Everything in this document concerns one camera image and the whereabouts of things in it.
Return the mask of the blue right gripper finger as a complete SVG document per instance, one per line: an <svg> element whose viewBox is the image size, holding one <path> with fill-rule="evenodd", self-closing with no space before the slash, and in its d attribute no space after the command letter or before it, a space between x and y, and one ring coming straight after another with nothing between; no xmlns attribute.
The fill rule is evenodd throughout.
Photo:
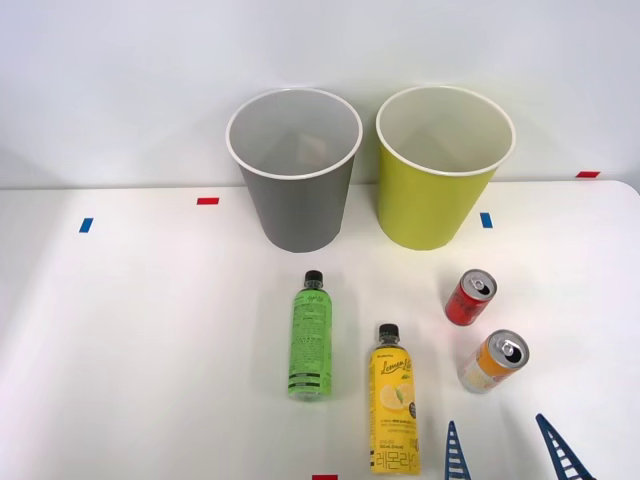
<svg viewBox="0 0 640 480"><path fill-rule="evenodd" d="M538 413L535 417L551 457L558 480L595 480L595 477L582 464L563 437L546 419Z"/></svg>
<svg viewBox="0 0 640 480"><path fill-rule="evenodd" d="M447 429L444 479L471 480L454 421L449 422Z"/></svg>

